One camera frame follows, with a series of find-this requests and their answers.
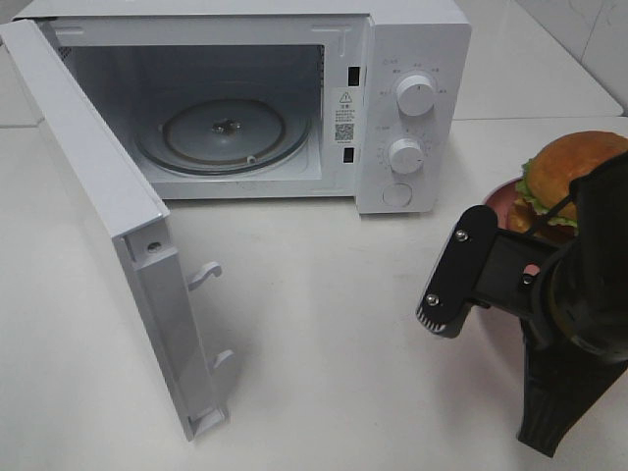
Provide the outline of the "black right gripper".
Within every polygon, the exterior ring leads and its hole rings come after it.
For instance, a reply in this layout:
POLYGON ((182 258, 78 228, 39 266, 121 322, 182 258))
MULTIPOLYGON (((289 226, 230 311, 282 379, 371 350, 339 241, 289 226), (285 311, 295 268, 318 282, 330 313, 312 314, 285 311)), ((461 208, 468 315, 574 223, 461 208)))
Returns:
POLYGON ((416 308, 424 328, 448 339, 460 334, 474 305, 519 318, 524 392, 517 440, 524 445, 559 445, 619 379, 617 362, 558 341, 545 289, 569 247, 497 228, 492 208, 472 206, 453 227, 416 308))

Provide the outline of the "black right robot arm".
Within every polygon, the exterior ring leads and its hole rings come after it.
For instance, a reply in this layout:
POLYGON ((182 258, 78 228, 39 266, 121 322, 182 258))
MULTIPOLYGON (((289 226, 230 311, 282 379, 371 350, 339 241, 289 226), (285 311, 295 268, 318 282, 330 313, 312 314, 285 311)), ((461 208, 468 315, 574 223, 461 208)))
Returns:
POLYGON ((454 226, 416 309, 458 336, 472 306, 516 316, 524 355, 518 440, 546 455, 627 369, 627 158, 571 182, 578 233, 564 244, 503 229, 489 206, 454 226))

